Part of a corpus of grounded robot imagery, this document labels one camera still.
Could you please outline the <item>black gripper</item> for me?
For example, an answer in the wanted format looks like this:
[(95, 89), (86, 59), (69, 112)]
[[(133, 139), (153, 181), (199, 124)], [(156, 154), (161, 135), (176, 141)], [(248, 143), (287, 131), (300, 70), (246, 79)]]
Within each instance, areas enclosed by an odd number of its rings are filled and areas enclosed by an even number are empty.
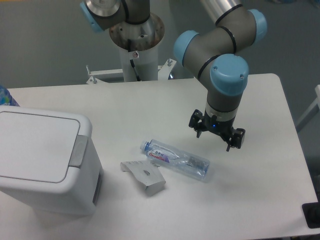
[(199, 138), (202, 132), (210, 132), (220, 136), (227, 141), (226, 151), (231, 148), (240, 149), (245, 139), (246, 130), (244, 128), (233, 128), (235, 117), (228, 121), (218, 121), (215, 116), (209, 117), (205, 112), (204, 115), (198, 109), (195, 109), (190, 117), (188, 126), (196, 132)]

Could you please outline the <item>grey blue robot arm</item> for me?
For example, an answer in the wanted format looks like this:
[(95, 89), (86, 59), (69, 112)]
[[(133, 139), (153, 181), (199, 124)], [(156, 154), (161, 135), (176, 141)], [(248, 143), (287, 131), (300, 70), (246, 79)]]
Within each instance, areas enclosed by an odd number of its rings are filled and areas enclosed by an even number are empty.
[[(265, 16), (239, 0), (204, 0), (215, 29), (188, 30), (175, 41), (175, 59), (207, 89), (205, 111), (195, 110), (189, 126), (198, 136), (211, 132), (228, 148), (241, 148), (245, 130), (233, 123), (248, 83), (249, 66), (237, 52), (267, 33)], [(126, 82), (158, 79), (158, 45), (165, 27), (148, 0), (83, 0), (80, 8), (95, 32), (108, 31), (120, 50)]]

